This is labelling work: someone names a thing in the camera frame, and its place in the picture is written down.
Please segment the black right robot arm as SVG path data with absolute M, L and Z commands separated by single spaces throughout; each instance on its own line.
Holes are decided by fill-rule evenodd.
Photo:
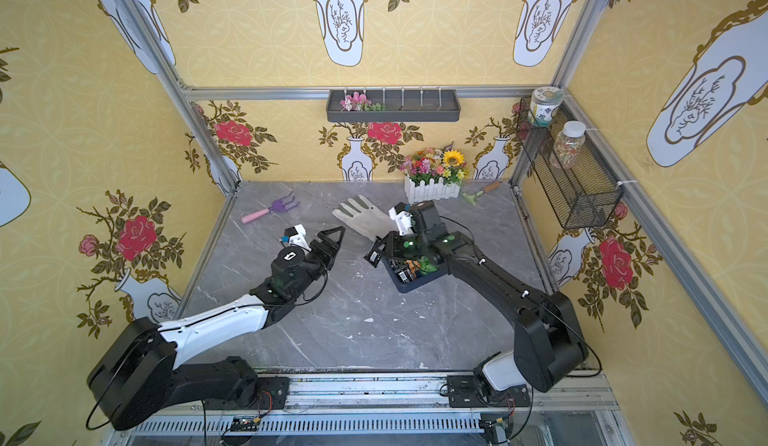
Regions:
M 451 232 L 431 201 L 400 203 L 394 224 L 376 236 L 366 260 L 384 265 L 401 293 L 451 275 L 477 291 L 512 325 L 514 346 L 474 370 L 479 392 L 489 396 L 528 384 L 551 390 L 592 356 L 571 300 L 560 292 L 532 288 L 491 260 L 471 232 Z

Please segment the dark blue storage box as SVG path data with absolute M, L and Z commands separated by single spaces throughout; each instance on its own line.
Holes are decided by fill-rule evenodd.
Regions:
M 400 258 L 382 259 L 382 264 L 385 266 L 385 270 L 388 272 L 393 284 L 400 293 L 405 294 L 411 292 L 448 274 L 448 270 L 445 266 L 438 266 L 439 269 L 436 272 L 415 278 L 405 265 L 406 260 L 418 261 L 415 259 Z

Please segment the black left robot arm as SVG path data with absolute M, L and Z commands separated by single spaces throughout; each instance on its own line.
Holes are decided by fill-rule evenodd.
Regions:
M 258 375 L 244 358 L 199 364 L 193 358 L 309 304 L 304 294 L 315 281 L 328 280 L 345 232 L 337 226 L 318 232 L 308 247 L 284 247 L 270 275 L 230 303 L 178 320 L 141 317 L 128 324 L 87 377 L 96 409 L 125 431 L 177 404 L 257 404 L 263 395 Z

